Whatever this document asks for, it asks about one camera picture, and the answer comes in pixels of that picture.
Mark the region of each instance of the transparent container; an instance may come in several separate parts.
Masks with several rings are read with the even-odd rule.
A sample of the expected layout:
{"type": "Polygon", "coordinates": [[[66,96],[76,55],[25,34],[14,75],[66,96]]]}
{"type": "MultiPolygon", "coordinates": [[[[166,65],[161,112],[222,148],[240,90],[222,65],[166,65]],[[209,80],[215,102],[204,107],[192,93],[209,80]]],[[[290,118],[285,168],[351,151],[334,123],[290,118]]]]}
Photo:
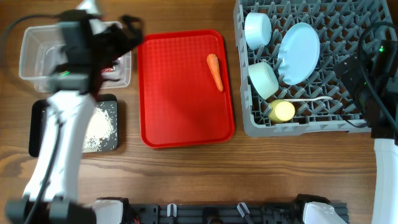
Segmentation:
{"type": "MultiPolygon", "coordinates": [[[[106,25],[116,23],[104,22],[106,25]]],[[[23,80],[33,82],[35,90],[47,91],[47,81],[50,72],[58,64],[67,62],[60,48],[64,45],[58,25],[29,27],[25,30],[22,41],[21,56],[19,58],[19,76],[23,80]]],[[[105,77],[120,78],[118,82],[104,82],[102,88],[123,88],[130,84],[131,79],[131,52],[118,58],[119,65],[114,71],[103,73],[105,77]]]]}

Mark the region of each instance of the dish rack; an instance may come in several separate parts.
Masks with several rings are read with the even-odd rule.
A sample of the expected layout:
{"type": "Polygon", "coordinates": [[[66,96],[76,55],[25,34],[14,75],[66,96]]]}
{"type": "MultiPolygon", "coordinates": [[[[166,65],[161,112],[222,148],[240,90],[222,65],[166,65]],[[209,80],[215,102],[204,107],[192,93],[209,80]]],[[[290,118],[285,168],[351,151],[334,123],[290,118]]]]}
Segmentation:
{"type": "MultiPolygon", "coordinates": [[[[241,103],[244,131],[251,137],[296,136],[316,131],[370,132],[370,128],[355,128],[365,122],[351,96],[336,78],[333,66],[356,53],[360,35],[375,22],[391,21],[385,0],[237,0],[234,7],[236,46],[241,67],[241,103]],[[273,27],[268,47],[251,50],[244,36],[244,21],[250,12],[265,13],[273,27]],[[320,58],[315,71],[304,82],[286,85],[283,74],[278,74],[280,43],[286,32],[299,22],[310,24],[320,38],[320,58]],[[263,99],[254,89],[248,66],[267,62],[275,71],[279,90],[269,99],[263,99]],[[288,122],[275,124],[269,118],[269,103],[284,98],[315,98],[331,96],[333,100],[294,103],[295,116],[288,122]]],[[[394,30],[380,27],[370,33],[363,48],[369,54],[376,52],[381,39],[397,40],[394,30]]]]}

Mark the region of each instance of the carrot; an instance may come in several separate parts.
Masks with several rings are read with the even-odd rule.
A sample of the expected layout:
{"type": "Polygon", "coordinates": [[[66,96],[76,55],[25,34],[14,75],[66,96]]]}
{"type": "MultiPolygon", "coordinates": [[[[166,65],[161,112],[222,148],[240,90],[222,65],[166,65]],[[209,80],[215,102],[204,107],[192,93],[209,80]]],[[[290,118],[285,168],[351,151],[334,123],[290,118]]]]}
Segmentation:
{"type": "Polygon", "coordinates": [[[213,75],[214,81],[216,82],[217,89],[219,91],[223,91],[223,82],[221,81],[220,76],[220,67],[218,65],[218,58],[215,54],[207,55],[207,64],[209,65],[211,74],[213,75]]]}

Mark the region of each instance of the yellow object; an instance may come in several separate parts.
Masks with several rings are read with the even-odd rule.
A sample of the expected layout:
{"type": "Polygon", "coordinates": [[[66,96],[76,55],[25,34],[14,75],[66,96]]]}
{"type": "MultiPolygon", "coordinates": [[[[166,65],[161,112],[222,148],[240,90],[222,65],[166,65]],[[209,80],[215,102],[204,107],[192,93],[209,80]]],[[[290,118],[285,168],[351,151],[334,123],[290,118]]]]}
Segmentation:
{"type": "Polygon", "coordinates": [[[274,100],[269,104],[271,113],[269,119],[276,123],[282,123],[291,120],[296,110],[291,102],[285,100],[274,100]]]}

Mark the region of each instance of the wooden table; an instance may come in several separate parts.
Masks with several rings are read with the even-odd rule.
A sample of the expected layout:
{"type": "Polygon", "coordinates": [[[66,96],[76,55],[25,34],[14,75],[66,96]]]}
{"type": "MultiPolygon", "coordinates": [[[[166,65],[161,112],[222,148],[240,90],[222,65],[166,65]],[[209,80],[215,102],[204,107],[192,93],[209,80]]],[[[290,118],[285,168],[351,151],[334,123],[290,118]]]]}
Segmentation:
{"type": "MultiPolygon", "coordinates": [[[[28,14],[56,14],[80,0],[3,0],[0,29],[28,14]]],[[[80,165],[80,202],[97,197],[127,197],[133,203],[289,202],[297,194],[315,194],[348,203],[352,223],[370,223],[376,183],[376,160],[370,134],[312,133],[296,137],[249,138],[243,131],[239,94],[239,57],[235,47],[235,0],[103,1],[105,20],[123,14],[141,17],[146,33],[216,29],[226,42],[236,132],[223,144],[152,150],[141,141],[137,72],[131,84],[113,93],[122,101],[121,145],[110,153],[85,154],[80,165]]],[[[390,4],[391,11],[397,9],[390,4]]],[[[24,31],[52,24],[33,19],[17,26],[7,57],[17,77],[24,31]]],[[[0,223],[4,205],[20,198],[36,159],[28,155],[30,109],[40,96],[0,76],[0,223]]]]}

